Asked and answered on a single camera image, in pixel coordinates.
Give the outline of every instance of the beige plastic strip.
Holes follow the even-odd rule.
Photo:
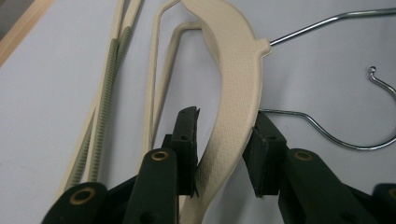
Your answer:
[[[168,51],[166,53],[165,61],[163,64],[163,71],[161,74],[161,78],[158,83],[158,88],[156,88],[155,91],[153,138],[155,138],[155,134],[158,130],[158,125],[161,118],[161,113],[163,112],[163,103],[165,100],[166,93],[168,92],[169,81],[172,75],[171,71],[175,62],[178,43],[180,42],[181,35],[186,30],[201,30],[201,29],[202,29],[202,24],[200,22],[196,22],[196,21],[183,22],[172,33],[171,41],[169,43]]]
[[[127,28],[128,26],[130,26],[130,27],[134,26],[134,21],[136,20],[136,16],[137,16],[137,13],[139,12],[141,3],[142,3],[142,0],[132,0],[129,3],[129,6],[128,6],[125,16],[124,16],[124,19],[122,20],[120,33],[119,33],[119,39],[122,35],[123,30],[125,30],[125,28]]]
[[[92,103],[90,106],[90,111],[87,114],[87,118],[85,119],[84,125],[82,126],[82,130],[78,137],[78,141],[76,143],[75,149],[73,150],[73,154],[72,154],[72,157],[70,158],[70,162],[66,168],[66,171],[64,172],[64,178],[62,180],[60,187],[58,188],[57,194],[55,196],[55,200],[58,200],[58,198],[64,193],[64,191],[67,190],[68,188],[70,188],[71,185],[73,185],[70,182],[74,178],[73,176],[76,175],[75,174],[76,169],[78,167],[82,167],[83,164],[85,165],[85,167],[87,167],[85,162],[92,160],[92,155],[93,155],[92,152],[88,153],[86,160],[83,160],[84,158],[81,158],[80,156],[84,154],[82,152],[87,147],[87,141],[90,141],[90,143],[89,143],[89,150],[90,150],[91,138],[92,138],[92,125],[93,125],[93,121],[94,121],[93,118],[94,118],[96,107],[99,104],[98,102],[100,101],[100,97],[102,95],[102,87],[104,85],[104,79],[105,79],[105,73],[106,73],[106,67],[107,67],[106,64],[108,61],[109,52],[111,51],[111,47],[110,47],[111,42],[113,41],[114,38],[117,38],[118,34],[119,34],[120,20],[121,20],[123,6],[124,6],[124,0],[118,0],[118,2],[116,4],[115,12],[114,12],[113,22],[111,24],[111,30],[110,30],[110,34],[109,34],[109,42],[107,45],[107,53],[106,53],[105,63],[103,65],[103,70],[102,70],[103,71],[102,78],[98,85],[96,94],[92,100]],[[87,181],[87,178],[88,178],[87,170],[84,171],[84,174],[86,176],[85,181]]]
[[[152,150],[153,142],[153,111],[154,111],[154,91],[155,77],[157,72],[157,57],[160,35],[160,23],[162,14],[170,7],[174,6],[179,0],[171,0],[165,3],[154,16],[151,32],[151,45],[148,61],[148,79],[146,87],[145,117],[143,120],[143,139],[140,160],[136,166],[136,173],[139,172],[141,162],[147,152]]]
[[[117,60],[115,67],[115,75],[117,74],[120,64],[122,63],[122,59],[126,53],[128,48],[128,43],[131,38],[132,27],[127,26],[120,40],[120,46],[117,51]],[[75,150],[73,151],[73,155],[70,159],[66,172],[64,173],[64,178],[61,186],[58,189],[57,195],[62,195],[67,189],[75,186],[79,183],[79,180],[82,176],[82,173],[85,169],[85,163],[87,161],[88,149],[90,147],[90,139],[92,134],[92,121],[94,116],[94,111],[97,106],[98,95],[95,95],[95,99],[92,101],[90,106],[90,112],[82,126],[81,134],[79,135],[78,141],[76,143]]]
[[[257,40],[246,18],[221,0],[182,0],[203,23],[206,44],[217,59],[222,87],[218,117],[197,169],[200,197],[186,199],[181,223],[201,223],[206,208],[228,179],[248,142],[262,96],[262,56],[267,39]]]
[[[122,10],[124,6],[124,0],[118,0],[117,5],[116,5],[116,11],[114,13],[114,18],[113,18],[113,23],[111,25],[111,31],[110,31],[110,37],[109,37],[109,42],[107,46],[107,55],[106,55],[106,60],[102,72],[102,78],[101,78],[101,83],[99,85],[99,91],[96,93],[96,97],[100,99],[103,96],[103,90],[104,87],[106,86],[106,72],[108,72],[107,68],[109,66],[108,62],[112,62],[112,60],[109,60],[109,56],[112,47],[114,48],[114,40],[118,39],[119,35],[119,29],[120,29],[120,23],[121,23],[121,18],[122,18]],[[93,117],[93,124],[92,124],[92,134],[91,134],[91,139],[90,139],[90,147],[88,149],[88,157],[87,157],[87,164],[86,164],[86,169],[85,173],[83,176],[82,181],[87,182],[87,181],[96,181],[97,180],[97,169],[98,169],[98,163],[100,162],[100,159],[98,160],[98,153],[101,154],[101,151],[96,151],[94,148],[97,147],[98,141],[102,141],[102,139],[98,139],[98,134],[96,133],[98,129],[98,122],[100,122],[99,118],[99,112],[101,111],[99,108],[101,108],[101,105],[103,104],[102,100],[97,101],[96,109],[94,112],[94,117]]]

